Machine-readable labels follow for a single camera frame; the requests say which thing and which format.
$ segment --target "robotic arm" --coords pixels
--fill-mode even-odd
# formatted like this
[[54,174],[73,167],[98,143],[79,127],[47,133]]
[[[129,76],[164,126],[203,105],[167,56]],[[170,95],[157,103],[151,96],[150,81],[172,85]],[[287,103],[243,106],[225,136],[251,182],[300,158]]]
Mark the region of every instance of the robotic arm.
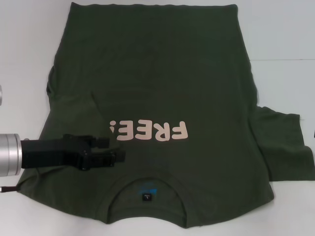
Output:
[[[0,105],[2,90],[0,86]],[[125,161],[125,152],[109,148],[108,138],[65,134],[54,140],[20,140],[18,134],[0,134],[0,177],[14,176],[21,168],[73,166],[82,171],[113,167]]]

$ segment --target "shirt sleeve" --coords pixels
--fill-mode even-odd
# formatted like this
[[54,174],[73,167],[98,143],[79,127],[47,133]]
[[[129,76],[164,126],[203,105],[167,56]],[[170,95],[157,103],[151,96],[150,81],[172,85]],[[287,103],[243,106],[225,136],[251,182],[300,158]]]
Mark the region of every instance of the shirt sleeve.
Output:
[[270,181],[315,180],[313,153],[304,145],[299,115],[256,107],[250,126]]

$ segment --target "t-shirt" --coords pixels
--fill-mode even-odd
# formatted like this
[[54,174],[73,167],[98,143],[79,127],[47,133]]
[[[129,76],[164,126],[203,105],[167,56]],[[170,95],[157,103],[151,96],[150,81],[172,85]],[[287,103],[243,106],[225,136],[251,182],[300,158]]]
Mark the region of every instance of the t-shirt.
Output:
[[189,228],[270,202],[269,181],[315,180],[299,116],[257,106],[236,5],[72,3],[47,93],[41,139],[126,151],[112,168],[24,171],[21,193],[69,214]]

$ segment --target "white table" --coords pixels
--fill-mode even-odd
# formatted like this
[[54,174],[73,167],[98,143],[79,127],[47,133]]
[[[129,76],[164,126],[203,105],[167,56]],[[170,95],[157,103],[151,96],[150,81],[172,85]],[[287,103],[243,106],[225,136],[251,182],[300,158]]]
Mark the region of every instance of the white table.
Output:
[[[49,112],[46,83],[70,0],[0,0],[0,133],[37,139]],[[78,0],[78,4],[239,6],[259,105],[301,115],[305,144],[315,150],[315,1]],[[0,186],[19,177],[0,178]],[[23,236],[314,236],[315,182],[271,183],[270,204],[228,222],[184,230],[153,218],[105,225],[68,215],[18,193],[0,194],[1,235]]]

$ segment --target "metal cylinder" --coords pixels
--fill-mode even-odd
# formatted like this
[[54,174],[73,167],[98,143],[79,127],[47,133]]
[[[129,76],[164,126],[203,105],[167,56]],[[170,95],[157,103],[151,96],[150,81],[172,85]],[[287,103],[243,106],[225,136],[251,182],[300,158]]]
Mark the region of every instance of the metal cylinder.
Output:
[[2,87],[0,85],[0,106],[1,106],[1,104],[2,104]]
[[0,177],[20,173],[22,146],[18,134],[0,134]]

